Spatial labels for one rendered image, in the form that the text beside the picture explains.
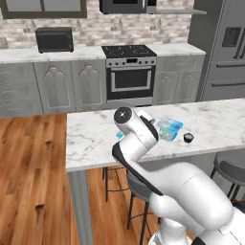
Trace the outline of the clear blue yogurt container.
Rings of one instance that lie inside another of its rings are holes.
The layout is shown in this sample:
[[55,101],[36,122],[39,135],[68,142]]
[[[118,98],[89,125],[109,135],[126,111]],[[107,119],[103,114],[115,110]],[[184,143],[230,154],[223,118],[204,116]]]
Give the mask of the clear blue yogurt container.
[[175,121],[170,118],[161,118],[156,122],[156,128],[159,134],[159,137],[162,140],[172,142],[179,130],[183,127],[183,124],[179,121]]

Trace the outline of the steel oven with black hob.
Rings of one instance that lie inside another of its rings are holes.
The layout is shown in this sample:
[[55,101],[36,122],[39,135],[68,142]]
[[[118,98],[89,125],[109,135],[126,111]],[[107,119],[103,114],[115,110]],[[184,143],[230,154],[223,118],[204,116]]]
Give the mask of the steel oven with black hob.
[[157,55],[146,45],[102,46],[108,101],[152,104]]

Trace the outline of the grey cupboard run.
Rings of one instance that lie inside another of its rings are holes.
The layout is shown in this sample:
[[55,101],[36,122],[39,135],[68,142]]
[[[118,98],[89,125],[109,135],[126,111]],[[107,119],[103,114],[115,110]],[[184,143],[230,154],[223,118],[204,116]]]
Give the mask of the grey cupboard run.
[[104,59],[0,65],[0,119],[92,111],[104,103]]
[[152,104],[194,102],[204,57],[158,56]]

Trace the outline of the black bar stool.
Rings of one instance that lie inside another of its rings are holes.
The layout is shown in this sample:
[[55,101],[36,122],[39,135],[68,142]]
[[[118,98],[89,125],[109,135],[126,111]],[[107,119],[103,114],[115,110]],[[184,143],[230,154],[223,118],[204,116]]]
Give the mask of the black bar stool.
[[137,179],[131,172],[126,173],[126,178],[127,178],[128,187],[131,191],[128,218],[127,218],[127,228],[130,228],[130,221],[136,218],[137,216],[139,216],[139,215],[137,216],[132,215],[134,198],[137,197],[145,202],[145,210],[141,214],[141,217],[143,218],[143,222],[142,222],[142,229],[141,229],[141,236],[140,236],[140,245],[143,245],[145,229],[149,229],[149,226],[147,224],[147,216],[149,215],[148,208],[149,208],[149,196],[151,190],[145,184],[143,184],[139,179]]
[[123,187],[123,182],[120,178],[120,174],[126,176],[126,170],[124,167],[102,168],[102,180],[104,181],[105,202],[108,202],[109,195],[111,193],[125,194],[128,191],[128,187]]
[[232,183],[227,197],[233,202],[241,187],[245,187],[245,149],[218,152],[213,160],[211,178],[218,172]]

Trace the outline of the grey steel fridge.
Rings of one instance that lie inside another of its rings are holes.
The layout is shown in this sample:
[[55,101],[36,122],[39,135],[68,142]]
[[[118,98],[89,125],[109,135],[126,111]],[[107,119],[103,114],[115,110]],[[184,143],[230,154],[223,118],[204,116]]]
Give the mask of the grey steel fridge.
[[206,53],[197,101],[245,98],[245,0],[194,0],[188,44]]

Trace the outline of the black microwave oven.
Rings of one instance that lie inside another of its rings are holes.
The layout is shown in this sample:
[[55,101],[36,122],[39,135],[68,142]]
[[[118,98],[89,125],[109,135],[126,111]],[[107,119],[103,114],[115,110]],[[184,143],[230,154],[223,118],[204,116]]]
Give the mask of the black microwave oven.
[[100,0],[103,14],[156,12],[157,0]]

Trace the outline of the black toaster oven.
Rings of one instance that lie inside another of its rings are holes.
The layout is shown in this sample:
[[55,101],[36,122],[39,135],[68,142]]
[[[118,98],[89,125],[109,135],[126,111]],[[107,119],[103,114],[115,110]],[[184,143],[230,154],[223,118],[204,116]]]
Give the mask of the black toaster oven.
[[43,27],[35,30],[38,51],[43,53],[73,52],[71,27]]

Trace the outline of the dark framed window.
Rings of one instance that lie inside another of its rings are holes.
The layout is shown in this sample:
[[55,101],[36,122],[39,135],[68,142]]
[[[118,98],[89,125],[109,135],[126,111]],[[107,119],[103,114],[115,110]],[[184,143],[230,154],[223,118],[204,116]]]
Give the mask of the dark framed window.
[[86,18],[86,0],[0,0],[4,19]]

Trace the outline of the grey wall shelf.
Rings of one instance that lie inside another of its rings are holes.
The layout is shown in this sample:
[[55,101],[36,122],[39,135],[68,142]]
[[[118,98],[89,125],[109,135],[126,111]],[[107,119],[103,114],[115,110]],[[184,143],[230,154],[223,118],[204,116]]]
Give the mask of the grey wall shelf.
[[200,10],[157,10],[156,14],[207,14],[206,11]]

